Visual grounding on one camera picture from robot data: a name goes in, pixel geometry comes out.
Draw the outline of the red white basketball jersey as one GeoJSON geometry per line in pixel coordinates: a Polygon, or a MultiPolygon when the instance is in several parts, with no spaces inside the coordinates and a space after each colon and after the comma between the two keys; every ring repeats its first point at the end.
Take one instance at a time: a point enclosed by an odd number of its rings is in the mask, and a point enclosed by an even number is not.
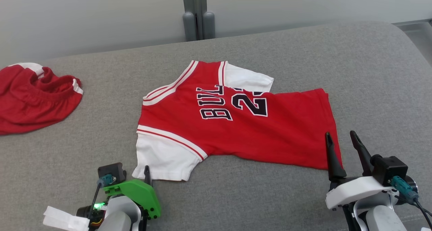
{"type": "Polygon", "coordinates": [[[192,61],[142,100],[134,178],[187,181],[212,155],[327,170],[326,133],[341,150],[322,88],[270,92],[274,79],[227,61],[192,61]]]}

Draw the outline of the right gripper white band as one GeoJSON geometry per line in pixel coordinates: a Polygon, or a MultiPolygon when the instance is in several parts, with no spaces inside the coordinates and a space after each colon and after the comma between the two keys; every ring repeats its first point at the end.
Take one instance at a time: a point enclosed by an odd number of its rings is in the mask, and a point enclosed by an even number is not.
{"type": "Polygon", "coordinates": [[[374,168],[370,163],[371,155],[354,130],[350,131],[350,137],[361,162],[363,177],[341,184],[338,182],[346,178],[347,173],[342,168],[336,155],[335,144],[330,133],[326,132],[325,134],[328,178],[330,180],[329,192],[326,194],[326,206],[328,209],[337,208],[339,205],[349,204],[376,194],[384,194],[382,191],[392,189],[390,186],[383,186],[374,177],[366,177],[372,176],[374,168]]]}

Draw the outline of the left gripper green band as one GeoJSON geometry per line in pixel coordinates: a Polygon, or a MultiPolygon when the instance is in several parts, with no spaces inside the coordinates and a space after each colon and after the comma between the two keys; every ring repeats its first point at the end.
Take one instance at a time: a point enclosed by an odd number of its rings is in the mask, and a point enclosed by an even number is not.
{"type": "Polygon", "coordinates": [[[144,168],[144,181],[139,179],[127,180],[119,184],[108,185],[103,188],[105,194],[110,197],[124,195],[147,211],[152,219],[161,216],[161,206],[156,192],[152,187],[150,167],[144,168]]]}

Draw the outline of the red shorts with white stripes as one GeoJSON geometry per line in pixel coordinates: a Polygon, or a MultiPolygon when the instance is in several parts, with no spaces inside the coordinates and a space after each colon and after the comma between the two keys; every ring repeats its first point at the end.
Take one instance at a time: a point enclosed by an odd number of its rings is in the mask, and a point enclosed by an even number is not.
{"type": "Polygon", "coordinates": [[[22,134],[66,119],[82,100],[80,79],[56,76],[37,63],[0,70],[0,136],[22,134]]]}

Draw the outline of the grey partition post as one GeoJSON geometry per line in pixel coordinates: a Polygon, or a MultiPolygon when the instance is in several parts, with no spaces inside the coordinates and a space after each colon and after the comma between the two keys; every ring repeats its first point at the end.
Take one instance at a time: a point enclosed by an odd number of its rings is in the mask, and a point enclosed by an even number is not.
{"type": "Polygon", "coordinates": [[[214,39],[215,14],[207,9],[207,0],[183,0],[182,15],[186,41],[214,39]]]}

